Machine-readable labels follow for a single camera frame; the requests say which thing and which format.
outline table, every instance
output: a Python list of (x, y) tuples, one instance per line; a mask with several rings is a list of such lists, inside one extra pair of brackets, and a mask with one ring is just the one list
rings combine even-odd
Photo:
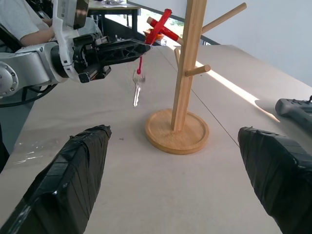
[(132, 31), (137, 32), (137, 16), (140, 7), (130, 4), (109, 5), (100, 1), (90, 0), (88, 15), (102, 15), (101, 27), (103, 32), (103, 25), (105, 15), (132, 15)]
[(148, 116), (173, 104), (177, 68), (169, 47), (144, 56), (137, 108), (131, 79), (138, 62), (112, 66), (105, 80), (60, 84), (36, 101), (0, 175), (0, 225), (69, 135), (106, 124), (113, 134), (86, 234), (280, 234), (254, 194), (237, 134), (243, 126), (286, 134), (312, 153), (300, 128), (258, 107), (272, 111), (279, 98), (307, 98), (312, 88), (233, 46), (201, 46), (198, 62), (219, 76), (194, 78), (189, 109), (208, 123), (210, 138), (190, 156), (161, 152), (144, 133)]

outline wooden mug tree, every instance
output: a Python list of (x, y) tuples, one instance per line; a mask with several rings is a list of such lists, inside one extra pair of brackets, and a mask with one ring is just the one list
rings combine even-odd
[(202, 27), (207, 0), (188, 0), (183, 39), (175, 49), (178, 74), (172, 110), (161, 110), (146, 121), (148, 140), (158, 149), (171, 154), (186, 155), (201, 150), (207, 143), (209, 128), (199, 116), (187, 111), (193, 76), (208, 72), (209, 65), (195, 68), (200, 36), (247, 8), (245, 3)]

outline round wooden base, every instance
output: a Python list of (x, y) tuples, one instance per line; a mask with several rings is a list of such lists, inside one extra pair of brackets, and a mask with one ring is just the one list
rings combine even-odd
[(209, 136), (208, 125), (199, 116), (188, 112), (182, 131), (171, 128), (172, 110), (161, 110), (150, 116), (145, 124), (148, 140), (156, 148), (175, 155), (188, 155), (201, 150)]

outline key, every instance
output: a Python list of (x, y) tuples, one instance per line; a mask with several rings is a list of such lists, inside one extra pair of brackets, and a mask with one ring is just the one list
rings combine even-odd
[(135, 96), (133, 100), (133, 106), (136, 107), (138, 104), (138, 96), (140, 95), (141, 91), (141, 84), (145, 82), (145, 76), (143, 73), (138, 74), (137, 71), (133, 74), (133, 82), (135, 83)]

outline robotic arm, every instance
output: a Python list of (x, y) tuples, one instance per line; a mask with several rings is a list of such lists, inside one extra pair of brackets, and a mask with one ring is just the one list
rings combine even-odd
[(52, 85), (68, 78), (87, 83), (105, 78), (110, 65), (134, 61), (151, 49), (134, 39), (110, 43), (100, 34), (79, 36), (89, 0), (54, 0), (53, 29), (57, 42), (0, 53), (0, 97), (23, 87)]

